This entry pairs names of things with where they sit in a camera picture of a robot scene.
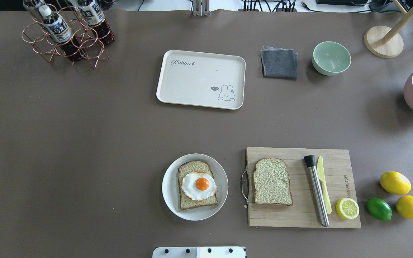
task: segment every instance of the plate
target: plate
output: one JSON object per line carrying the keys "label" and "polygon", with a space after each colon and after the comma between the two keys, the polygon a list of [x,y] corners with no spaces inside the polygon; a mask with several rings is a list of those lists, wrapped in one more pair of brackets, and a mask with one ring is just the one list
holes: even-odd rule
{"label": "plate", "polygon": [[238,109],[243,105],[245,66],[238,56],[169,50],[156,96],[164,103]]}
{"label": "plate", "polygon": [[[216,197],[218,198],[218,204],[213,206],[199,207],[195,209],[188,209],[181,211],[179,207],[179,186],[177,180],[177,169],[180,165],[192,160],[202,160],[210,164],[211,171],[214,175],[214,181],[218,188]],[[192,153],[184,155],[175,160],[165,172],[162,180],[162,195],[168,208],[178,217],[186,220],[202,220],[216,214],[221,207],[223,207],[227,193],[229,189],[229,183],[227,181],[227,175],[224,168],[212,157],[200,154]]]}

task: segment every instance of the tray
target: tray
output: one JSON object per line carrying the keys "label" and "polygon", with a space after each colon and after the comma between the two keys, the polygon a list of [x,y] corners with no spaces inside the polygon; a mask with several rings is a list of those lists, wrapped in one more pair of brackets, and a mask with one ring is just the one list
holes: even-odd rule
{"label": "tray", "polygon": [[164,103],[238,109],[243,105],[245,66],[238,56],[169,50],[156,96]]}
{"label": "tray", "polygon": [[[218,192],[216,193],[218,204],[182,211],[179,207],[180,197],[177,169],[180,165],[192,160],[202,160],[210,164],[211,171],[214,175],[214,181],[218,187]],[[229,184],[224,168],[212,157],[200,153],[192,153],[179,157],[167,168],[162,180],[162,195],[167,207],[178,217],[193,221],[208,219],[216,214],[221,207],[223,207],[227,199],[228,189]]]}
{"label": "tray", "polygon": [[[303,157],[323,157],[326,186],[331,200],[332,213],[328,215],[328,228],[361,228],[360,216],[342,219],[336,213],[336,203],[343,197],[357,201],[353,171],[348,150],[262,148],[246,149],[248,166],[248,224],[250,226],[326,228],[319,222],[316,204],[310,186],[310,178]],[[284,160],[290,173],[290,188],[293,206],[273,204],[252,204],[254,202],[253,173],[256,162],[261,158],[276,157]]]}

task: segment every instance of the metal handle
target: metal handle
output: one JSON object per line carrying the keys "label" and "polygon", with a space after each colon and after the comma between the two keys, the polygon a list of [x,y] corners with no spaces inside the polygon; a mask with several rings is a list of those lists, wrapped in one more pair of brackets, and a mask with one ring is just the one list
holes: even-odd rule
{"label": "metal handle", "polygon": [[327,227],[329,226],[328,212],[326,211],[326,206],[324,204],[323,192],[321,190],[317,168],[308,167],[308,170],[310,172],[313,190],[315,191],[315,200],[318,208],[318,214],[320,215],[321,225]]}
{"label": "metal handle", "polygon": [[246,197],[245,193],[243,192],[243,176],[245,174],[246,174],[246,178],[248,179],[247,182],[249,182],[248,173],[246,173],[246,172],[248,172],[248,166],[245,167],[245,171],[243,172],[243,174],[241,174],[241,194],[243,194],[243,197],[246,200],[246,205],[248,206],[250,201],[248,201],[248,198]]}

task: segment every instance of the green lime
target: green lime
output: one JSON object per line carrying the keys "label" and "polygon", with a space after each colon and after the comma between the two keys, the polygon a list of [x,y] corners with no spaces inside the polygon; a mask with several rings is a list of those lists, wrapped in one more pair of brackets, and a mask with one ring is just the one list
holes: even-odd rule
{"label": "green lime", "polygon": [[367,210],[376,219],[384,221],[390,220],[393,213],[386,201],[376,197],[372,197],[367,201]]}

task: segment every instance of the bottle cap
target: bottle cap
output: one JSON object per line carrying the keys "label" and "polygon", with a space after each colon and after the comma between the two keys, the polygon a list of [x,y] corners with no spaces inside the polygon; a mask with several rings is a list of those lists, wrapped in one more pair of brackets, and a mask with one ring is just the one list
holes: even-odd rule
{"label": "bottle cap", "polygon": [[52,10],[48,5],[41,5],[39,7],[39,13],[41,13],[43,17],[47,17],[52,13]]}

